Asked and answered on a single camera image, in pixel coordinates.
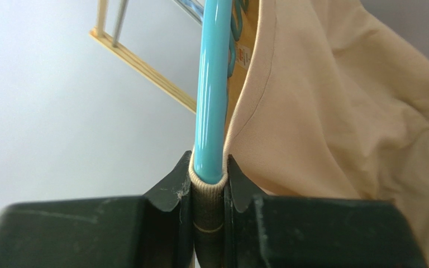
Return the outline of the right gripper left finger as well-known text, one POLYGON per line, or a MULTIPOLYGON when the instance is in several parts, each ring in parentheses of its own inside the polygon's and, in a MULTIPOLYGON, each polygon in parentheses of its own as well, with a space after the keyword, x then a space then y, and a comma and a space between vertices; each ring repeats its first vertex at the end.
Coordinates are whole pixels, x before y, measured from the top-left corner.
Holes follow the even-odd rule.
POLYGON ((5 207, 0 267, 193 267, 190 157, 143 195, 5 207))

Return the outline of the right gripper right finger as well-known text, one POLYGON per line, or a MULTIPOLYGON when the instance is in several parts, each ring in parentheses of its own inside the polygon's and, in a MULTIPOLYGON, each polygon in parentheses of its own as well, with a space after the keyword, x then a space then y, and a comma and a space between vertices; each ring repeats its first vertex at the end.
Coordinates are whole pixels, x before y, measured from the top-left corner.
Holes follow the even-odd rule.
POLYGON ((224 267, 426 267, 391 203, 272 196, 228 159, 224 267))

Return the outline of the light blue hanger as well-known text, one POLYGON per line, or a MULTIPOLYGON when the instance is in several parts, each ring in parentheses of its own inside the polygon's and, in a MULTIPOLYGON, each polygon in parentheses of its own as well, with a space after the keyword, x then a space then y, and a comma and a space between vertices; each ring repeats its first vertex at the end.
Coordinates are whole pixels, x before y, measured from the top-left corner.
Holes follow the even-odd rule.
POLYGON ((206 1, 204 6, 193 169, 201 181, 211 185, 223 177, 227 82, 235 67, 242 12, 248 7, 249 1, 206 1))

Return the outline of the beige t shirt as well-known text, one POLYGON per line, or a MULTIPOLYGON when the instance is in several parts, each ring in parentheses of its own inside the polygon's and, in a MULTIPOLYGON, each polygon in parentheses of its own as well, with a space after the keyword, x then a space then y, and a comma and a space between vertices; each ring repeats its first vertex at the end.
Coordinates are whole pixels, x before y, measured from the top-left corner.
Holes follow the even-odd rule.
POLYGON ((250 1, 222 157, 276 195, 379 199, 429 266, 429 59, 359 1, 250 1))

